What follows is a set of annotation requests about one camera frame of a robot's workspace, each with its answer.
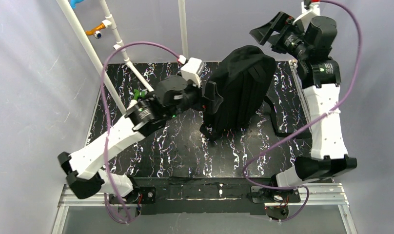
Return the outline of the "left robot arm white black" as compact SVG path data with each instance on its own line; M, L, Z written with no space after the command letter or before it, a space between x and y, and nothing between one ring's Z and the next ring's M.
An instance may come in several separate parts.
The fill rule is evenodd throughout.
M120 195L127 201L140 194L141 188L131 176L101 168L123 150L164 128L167 121L189 109L215 113L223 98L211 81L207 86L214 90L203 95L200 76L204 66L202 60L190 58L181 67L179 76L168 76L156 84L153 91L131 105L107 132L80 150L58 155L67 184L78 199L107 193Z

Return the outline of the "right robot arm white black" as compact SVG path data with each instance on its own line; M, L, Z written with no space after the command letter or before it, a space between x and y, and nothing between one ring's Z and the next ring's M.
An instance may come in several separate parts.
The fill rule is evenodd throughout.
M284 141L306 130L312 137L310 157L299 156L291 168L275 174L267 186L271 190L294 190L357 167L357 159L348 155L344 144L339 107L346 98L339 95L339 64L330 56L337 36L336 21L321 15L318 0L304 0L301 5L298 17L279 12L250 31L258 44L269 43L274 52L289 54L297 61L308 123Z

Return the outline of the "black student backpack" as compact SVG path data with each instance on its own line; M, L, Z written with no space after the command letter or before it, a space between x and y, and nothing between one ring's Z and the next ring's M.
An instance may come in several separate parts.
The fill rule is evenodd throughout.
M232 51L207 80L217 84L217 90L224 100L215 114L203 112L200 132L215 141L225 131L246 127L265 102L271 109L270 117L276 136L289 136L289 133L278 131L274 104L267 96L275 71L276 60L257 46L246 45Z

